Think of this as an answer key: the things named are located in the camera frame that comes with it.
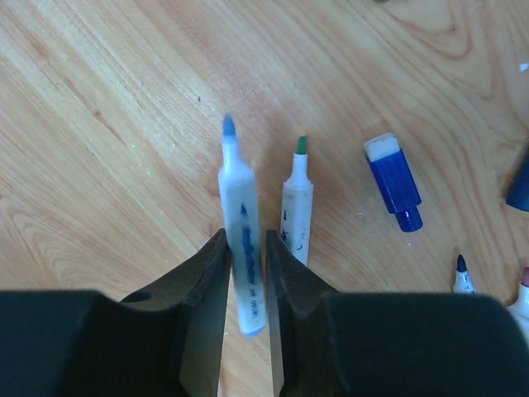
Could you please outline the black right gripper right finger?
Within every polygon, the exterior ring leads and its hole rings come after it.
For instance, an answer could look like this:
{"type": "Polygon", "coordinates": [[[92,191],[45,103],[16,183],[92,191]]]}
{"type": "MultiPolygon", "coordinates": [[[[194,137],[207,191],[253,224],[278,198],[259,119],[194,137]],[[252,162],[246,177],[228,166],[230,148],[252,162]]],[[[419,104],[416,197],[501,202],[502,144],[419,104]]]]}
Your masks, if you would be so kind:
{"type": "Polygon", "coordinates": [[[344,293],[266,234],[277,396],[525,396],[528,346],[483,294],[344,293]]]}

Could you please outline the lilac cap marker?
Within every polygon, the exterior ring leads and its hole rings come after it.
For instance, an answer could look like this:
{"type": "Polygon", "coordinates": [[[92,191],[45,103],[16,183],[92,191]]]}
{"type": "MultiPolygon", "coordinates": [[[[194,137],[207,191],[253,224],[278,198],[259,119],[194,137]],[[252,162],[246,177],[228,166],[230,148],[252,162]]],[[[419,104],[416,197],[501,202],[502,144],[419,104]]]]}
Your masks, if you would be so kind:
{"type": "Polygon", "coordinates": [[[267,323],[257,183],[255,172],[243,160],[235,123],[229,114],[222,122],[222,167],[218,187],[231,250],[239,328],[244,336],[253,337],[267,323]]]}

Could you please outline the blue pen cap with eraser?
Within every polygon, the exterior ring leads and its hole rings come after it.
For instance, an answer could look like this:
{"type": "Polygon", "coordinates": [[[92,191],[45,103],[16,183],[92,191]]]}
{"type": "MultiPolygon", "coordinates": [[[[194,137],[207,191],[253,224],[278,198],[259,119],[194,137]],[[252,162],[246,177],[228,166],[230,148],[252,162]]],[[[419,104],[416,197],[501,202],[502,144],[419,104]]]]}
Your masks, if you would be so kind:
{"type": "Polygon", "coordinates": [[[366,159],[388,212],[403,232],[415,232],[422,225],[418,206],[422,203],[406,156],[392,132],[364,144],[366,159]]]}

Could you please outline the green cap marker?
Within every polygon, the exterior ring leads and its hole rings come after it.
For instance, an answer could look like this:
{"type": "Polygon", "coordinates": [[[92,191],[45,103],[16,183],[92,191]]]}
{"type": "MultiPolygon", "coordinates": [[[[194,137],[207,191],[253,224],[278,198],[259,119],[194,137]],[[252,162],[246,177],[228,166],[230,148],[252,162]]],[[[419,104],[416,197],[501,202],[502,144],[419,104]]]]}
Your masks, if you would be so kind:
{"type": "Polygon", "coordinates": [[[283,183],[280,236],[289,251],[308,267],[314,184],[308,178],[308,143],[298,138],[291,175],[283,183]]]}

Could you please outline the dark blue marker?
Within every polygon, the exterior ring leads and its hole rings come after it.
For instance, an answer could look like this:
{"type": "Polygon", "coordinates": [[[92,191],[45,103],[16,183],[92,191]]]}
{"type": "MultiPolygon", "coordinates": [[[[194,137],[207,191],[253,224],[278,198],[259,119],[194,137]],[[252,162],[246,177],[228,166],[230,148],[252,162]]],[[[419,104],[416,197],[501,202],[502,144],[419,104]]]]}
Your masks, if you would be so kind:
{"type": "Polygon", "coordinates": [[[455,283],[453,292],[458,294],[475,294],[476,289],[472,282],[470,272],[467,268],[464,257],[459,254],[455,263],[455,283]]]}

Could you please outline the pink end marker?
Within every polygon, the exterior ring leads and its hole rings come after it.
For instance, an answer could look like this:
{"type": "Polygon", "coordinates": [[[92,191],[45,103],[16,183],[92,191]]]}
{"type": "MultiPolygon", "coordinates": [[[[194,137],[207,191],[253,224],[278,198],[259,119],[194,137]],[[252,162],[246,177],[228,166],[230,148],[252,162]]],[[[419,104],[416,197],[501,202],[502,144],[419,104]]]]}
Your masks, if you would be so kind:
{"type": "Polygon", "coordinates": [[[510,314],[515,318],[525,341],[529,341],[529,267],[522,272],[516,301],[508,306],[510,314]]]}

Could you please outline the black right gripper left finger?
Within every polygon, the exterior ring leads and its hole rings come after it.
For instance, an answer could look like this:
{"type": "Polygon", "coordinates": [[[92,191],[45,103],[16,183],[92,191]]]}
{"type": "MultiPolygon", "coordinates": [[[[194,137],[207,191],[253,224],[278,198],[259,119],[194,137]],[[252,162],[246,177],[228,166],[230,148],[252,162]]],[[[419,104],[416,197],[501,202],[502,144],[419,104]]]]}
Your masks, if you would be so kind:
{"type": "Polygon", "coordinates": [[[1,293],[4,396],[214,396],[229,284],[226,233],[120,301],[94,290],[1,293]]]}

